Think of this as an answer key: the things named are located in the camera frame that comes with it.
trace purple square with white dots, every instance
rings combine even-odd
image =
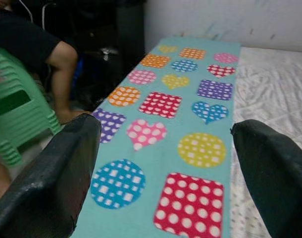
[[[92,115],[101,122],[101,143],[110,142],[126,120],[122,114],[107,112],[101,108],[97,108]]]
[[[210,80],[202,80],[197,95],[206,98],[213,98],[228,101],[231,99],[233,85]]]

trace green plastic stool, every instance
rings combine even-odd
[[[18,147],[61,126],[24,65],[0,48],[0,156],[8,166],[21,162]]]

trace person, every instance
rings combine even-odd
[[[53,67],[52,93],[54,110],[60,123],[67,123],[83,111],[69,105],[70,89],[77,65],[77,52],[69,44],[33,23],[5,10],[11,0],[0,0],[0,47],[20,59],[29,69],[39,70],[44,63]],[[0,163],[0,197],[11,182]]]

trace white wall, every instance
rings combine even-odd
[[[146,50],[172,35],[302,51],[302,0],[148,0]]]

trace hand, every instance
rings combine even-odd
[[[0,0],[0,8],[5,8],[6,6],[10,5],[11,0]]]

